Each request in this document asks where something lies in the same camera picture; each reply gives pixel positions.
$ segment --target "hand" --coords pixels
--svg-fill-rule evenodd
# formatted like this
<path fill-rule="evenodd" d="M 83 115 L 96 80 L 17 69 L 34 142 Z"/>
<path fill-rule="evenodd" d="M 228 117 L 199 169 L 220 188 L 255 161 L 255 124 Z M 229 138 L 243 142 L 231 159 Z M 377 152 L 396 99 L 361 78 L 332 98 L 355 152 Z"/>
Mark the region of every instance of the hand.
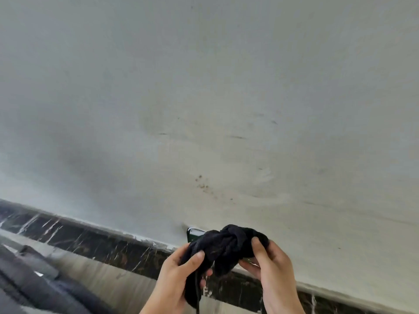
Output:
<path fill-rule="evenodd" d="M 273 241 L 267 250 L 259 239 L 252 239 L 255 258 L 239 264 L 262 283 L 263 301 L 268 314 L 304 314 L 297 295 L 294 270 L 290 258 Z"/>
<path fill-rule="evenodd" d="M 140 314 L 181 314 L 184 311 L 186 277 L 198 269 L 205 256 L 204 252 L 200 251 L 188 262 L 179 265 L 188 246 L 189 243 L 176 249 L 163 262 L 154 290 Z M 209 269 L 206 274 L 212 275 L 212 270 Z M 201 288 L 205 286 L 204 279 L 201 280 L 200 285 Z"/>

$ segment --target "gray wall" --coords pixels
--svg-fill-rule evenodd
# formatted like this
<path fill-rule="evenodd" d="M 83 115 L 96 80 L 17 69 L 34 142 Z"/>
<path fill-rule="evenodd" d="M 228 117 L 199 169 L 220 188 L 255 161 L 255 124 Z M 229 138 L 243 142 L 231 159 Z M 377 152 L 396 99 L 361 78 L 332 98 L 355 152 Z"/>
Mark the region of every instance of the gray wall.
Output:
<path fill-rule="evenodd" d="M 173 245 L 254 227 L 301 283 L 419 313 L 418 13 L 0 0 L 0 198 Z"/>

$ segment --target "person's right hand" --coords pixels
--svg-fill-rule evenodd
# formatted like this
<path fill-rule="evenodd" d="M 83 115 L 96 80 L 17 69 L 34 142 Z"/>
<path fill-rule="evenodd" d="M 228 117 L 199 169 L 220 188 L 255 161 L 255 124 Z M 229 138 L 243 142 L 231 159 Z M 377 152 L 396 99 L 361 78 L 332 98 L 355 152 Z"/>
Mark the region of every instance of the person's right hand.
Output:
<path fill-rule="evenodd" d="M 294 270 L 290 258 L 272 240 L 267 250 L 259 239 L 252 239 L 255 258 L 239 264 L 262 283 L 263 301 L 268 314 L 304 314 L 297 295 Z"/>

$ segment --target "black cloth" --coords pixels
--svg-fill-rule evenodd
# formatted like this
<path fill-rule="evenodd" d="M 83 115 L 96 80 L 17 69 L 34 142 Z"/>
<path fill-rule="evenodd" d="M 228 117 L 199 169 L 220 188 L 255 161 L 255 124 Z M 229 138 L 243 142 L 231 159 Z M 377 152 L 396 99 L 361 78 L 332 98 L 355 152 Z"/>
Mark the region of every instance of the black cloth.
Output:
<path fill-rule="evenodd" d="M 252 228 L 227 225 L 220 232 L 211 230 L 196 241 L 192 242 L 180 264 L 186 263 L 195 253 L 203 250 L 205 258 L 199 268 L 186 278 L 185 299 L 188 304 L 199 313 L 201 289 L 199 283 L 209 268 L 213 267 L 214 275 L 222 276 L 235 267 L 238 260 L 254 257 L 251 239 L 258 237 L 262 245 L 267 248 L 269 239 L 264 234 Z"/>

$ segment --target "green object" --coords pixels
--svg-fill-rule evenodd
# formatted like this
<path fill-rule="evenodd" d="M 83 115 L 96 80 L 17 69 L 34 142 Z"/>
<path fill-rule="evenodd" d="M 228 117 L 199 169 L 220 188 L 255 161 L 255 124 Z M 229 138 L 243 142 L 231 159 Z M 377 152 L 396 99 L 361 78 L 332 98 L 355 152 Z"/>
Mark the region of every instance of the green object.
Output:
<path fill-rule="evenodd" d="M 194 228 L 194 227 L 189 227 L 188 230 L 186 231 L 186 237 L 188 238 L 188 242 L 197 240 L 203 234 L 205 234 L 204 230 Z"/>

